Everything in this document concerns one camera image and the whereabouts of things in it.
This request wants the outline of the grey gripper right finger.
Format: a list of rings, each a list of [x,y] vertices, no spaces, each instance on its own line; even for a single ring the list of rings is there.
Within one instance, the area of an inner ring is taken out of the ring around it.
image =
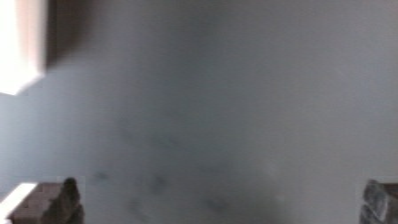
[[[398,183],[370,180],[362,202],[359,224],[398,224]]]

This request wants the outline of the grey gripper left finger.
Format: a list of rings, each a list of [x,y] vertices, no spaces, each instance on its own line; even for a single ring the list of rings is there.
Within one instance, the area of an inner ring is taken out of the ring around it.
[[[85,224],[75,178],[25,182],[0,201],[0,224]]]

